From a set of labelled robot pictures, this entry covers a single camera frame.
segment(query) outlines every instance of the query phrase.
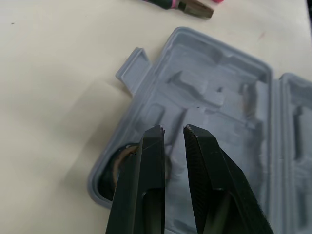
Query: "molded plastic tray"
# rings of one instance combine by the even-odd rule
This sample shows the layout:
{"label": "molded plastic tray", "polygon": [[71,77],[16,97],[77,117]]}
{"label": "molded plastic tray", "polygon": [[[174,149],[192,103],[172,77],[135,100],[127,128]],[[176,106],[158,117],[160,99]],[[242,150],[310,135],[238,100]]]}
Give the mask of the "molded plastic tray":
{"label": "molded plastic tray", "polygon": [[[196,233],[182,133],[183,126],[193,124],[209,130],[217,138],[220,147],[245,173],[274,231],[286,233],[286,220],[296,220],[292,207],[297,207],[298,200],[295,192],[285,193],[302,183],[295,179],[300,177],[296,172],[299,166],[293,165],[295,157],[287,156],[283,148],[288,142],[295,142],[294,124],[289,120],[292,115],[286,109],[305,103],[299,108],[304,113],[299,125],[311,124],[312,92],[309,89],[312,86],[302,81],[295,89],[293,79],[301,79],[285,76],[292,78],[273,81],[272,70],[265,63],[188,28],[177,28],[173,32],[153,66],[144,49],[136,48],[116,74],[132,93],[133,101],[90,173],[90,196],[95,202],[110,207],[111,201],[98,190],[99,178],[110,156],[129,142],[139,142],[147,129],[162,124],[166,130],[165,152],[172,163],[166,189],[166,232]],[[296,101],[294,97],[301,92],[300,88],[305,90],[301,94],[303,98]],[[289,139],[282,137],[282,129],[287,131],[284,135]],[[309,155],[312,128],[304,129],[297,136],[305,139],[299,148]],[[309,173],[303,177],[312,178]],[[285,208],[288,204],[292,204],[290,210]],[[312,223],[311,212],[305,217],[307,221],[303,226],[297,222],[302,230]]]}

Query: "white table surface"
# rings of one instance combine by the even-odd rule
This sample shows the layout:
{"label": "white table surface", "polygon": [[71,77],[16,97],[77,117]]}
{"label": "white table surface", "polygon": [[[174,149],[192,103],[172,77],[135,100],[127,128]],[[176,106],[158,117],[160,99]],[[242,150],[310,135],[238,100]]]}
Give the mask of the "white table surface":
{"label": "white table surface", "polygon": [[87,176],[131,101],[115,72],[176,27],[312,80],[305,0],[225,0],[211,20],[139,0],[0,2],[0,232],[103,234]]}

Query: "gray plastic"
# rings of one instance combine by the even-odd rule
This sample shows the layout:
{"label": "gray plastic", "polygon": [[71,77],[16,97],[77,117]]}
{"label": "gray plastic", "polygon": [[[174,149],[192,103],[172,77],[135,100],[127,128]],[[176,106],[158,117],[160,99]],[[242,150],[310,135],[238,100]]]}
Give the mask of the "gray plastic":
{"label": "gray plastic", "polygon": [[281,79],[285,234],[312,233],[312,83]]}
{"label": "gray plastic", "polygon": [[[97,188],[110,156],[129,142],[139,142],[145,130],[162,124],[165,152],[172,162],[165,233],[196,233],[182,133],[183,126],[194,124],[217,138],[245,173],[275,233],[286,233],[286,220],[294,217],[284,201],[294,206],[296,201],[285,192],[295,187],[295,177],[300,176],[295,175],[295,167],[284,163],[282,146],[287,144],[281,133],[291,126],[285,118],[281,121],[289,101],[282,100],[287,84],[273,81],[268,65],[207,35],[177,28],[153,66],[144,49],[136,48],[116,76],[134,98],[90,173],[88,191],[95,202],[111,206]],[[303,112],[301,124],[312,122],[309,109]],[[311,134],[310,129],[302,133],[305,152],[310,152]],[[288,169],[293,179],[285,175]]]}

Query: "gray plastic tool case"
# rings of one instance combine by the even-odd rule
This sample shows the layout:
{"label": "gray plastic tool case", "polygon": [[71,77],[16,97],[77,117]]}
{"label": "gray plastic tool case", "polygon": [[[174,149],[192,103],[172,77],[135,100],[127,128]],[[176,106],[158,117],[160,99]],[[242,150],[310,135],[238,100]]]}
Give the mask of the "gray plastic tool case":
{"label": "gray plastic tool case", "polygon": [[312,84],[272,69],[207,35],[177,28],[152,65],[136,48],[117,72],[133,95],[88,180],[91,198],[110,207],[98,180],[110,156],[162,124],[172,162],[165,233],[196,233],[183,126],[209,130],[245,173],[276,234],[312,233]]}

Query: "tool case compartment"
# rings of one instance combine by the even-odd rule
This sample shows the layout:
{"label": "tool case compartment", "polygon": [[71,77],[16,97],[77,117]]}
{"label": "tool case compartment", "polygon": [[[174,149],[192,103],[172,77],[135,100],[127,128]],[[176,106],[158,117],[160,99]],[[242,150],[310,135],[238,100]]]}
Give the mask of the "tool case compartment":
{"label": "tool case compartment", "polygon": [[[165,232],[196,233],[183,138],[183,126],[193,124],[211,132],[242,169],[276,233],[287,233],[288,220],[296,223],[288,233],[308,230],[311,189],[301,188],[311,187],[312,178],[309,82],[291,74],[273,79],[264,62],[183,27],[175,29],[154,65],[136,48],[116,77],[133,101],[90,173],[88,191],[95,202],[111,206],[99,188],[110,156],[161,124],[172,165]],[[300,205],[302,196],[310,201]]]}

